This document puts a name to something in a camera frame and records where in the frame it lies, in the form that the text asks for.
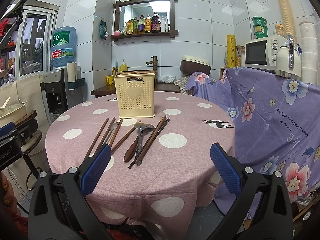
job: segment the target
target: blue gripper pad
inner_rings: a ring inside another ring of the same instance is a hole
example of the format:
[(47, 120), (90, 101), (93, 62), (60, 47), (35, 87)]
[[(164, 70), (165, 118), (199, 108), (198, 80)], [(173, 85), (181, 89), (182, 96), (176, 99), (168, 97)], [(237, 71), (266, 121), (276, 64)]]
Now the blue gripper pad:
[(15, 126), (14, 126), (13, 122), (9, 122), (4, 127), (1, 127), (0, 128), (0, 137), (5, 136), (9, 132), (11, 132), (14, 128), (15, 128)]
[(91, 165), (81, 178), (81, 194), (83, 196), (89, 195), (93, 192), (99, 179), (101, 178), (105, 168), (111, 160), (111, 148), (106, 144), (102, 150), (97, 153)]
[(211, 145), (210, 158), (216, 166), (229, 192), (239, 196), (241, 192), (241, 179), (217, 144)]

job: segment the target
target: wooden countertop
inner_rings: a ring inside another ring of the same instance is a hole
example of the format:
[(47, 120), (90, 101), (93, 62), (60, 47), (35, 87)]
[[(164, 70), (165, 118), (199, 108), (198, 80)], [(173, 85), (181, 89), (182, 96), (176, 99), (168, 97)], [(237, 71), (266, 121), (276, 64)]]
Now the wooden countertop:
[[(179, 86), (173, 83), (155, 83), (155, 91), (165, 91), (165, 92), (175, 92), (180, 93)], [(91, 95), (95, 96), (96, 98), (112, 95), (116, 93), (116, 87), (112, 86), (104, 86), (102, 88), (98, 88), (91, 91)]]

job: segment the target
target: cream plastic basket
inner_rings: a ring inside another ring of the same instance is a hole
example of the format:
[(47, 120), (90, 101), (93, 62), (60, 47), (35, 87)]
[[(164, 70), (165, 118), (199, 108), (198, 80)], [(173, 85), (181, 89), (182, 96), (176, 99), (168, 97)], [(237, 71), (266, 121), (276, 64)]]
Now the cream plastic basket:
[(155, 74), (115, 76), (120, 118), (154, 117)]

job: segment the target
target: bronze faucet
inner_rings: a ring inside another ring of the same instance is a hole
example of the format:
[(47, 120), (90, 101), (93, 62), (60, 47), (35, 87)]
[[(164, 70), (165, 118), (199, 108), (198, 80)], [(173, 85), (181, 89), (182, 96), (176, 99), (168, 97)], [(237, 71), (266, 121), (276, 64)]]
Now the bronze faucet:
[(157, 60), (157, 56), (153, 56), (151, 58), (153, 59), (153, 61), (149, 61), (146, 64), (147, 65), (153, 64), (153, 69), (157, 70), (157, 64), (159, 63), (159, 61)]

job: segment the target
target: heart-shaped emblem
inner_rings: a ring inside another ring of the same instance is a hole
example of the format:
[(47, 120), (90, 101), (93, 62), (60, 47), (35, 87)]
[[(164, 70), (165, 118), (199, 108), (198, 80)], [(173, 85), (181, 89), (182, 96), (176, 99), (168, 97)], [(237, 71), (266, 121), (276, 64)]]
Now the heart-shaped emblem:
[(133, 100), (137, 100), (142, 92), (143, 92), (143, 88), (141, 86), (129, 86), (126, 89), (127, 95), (132, 98)]

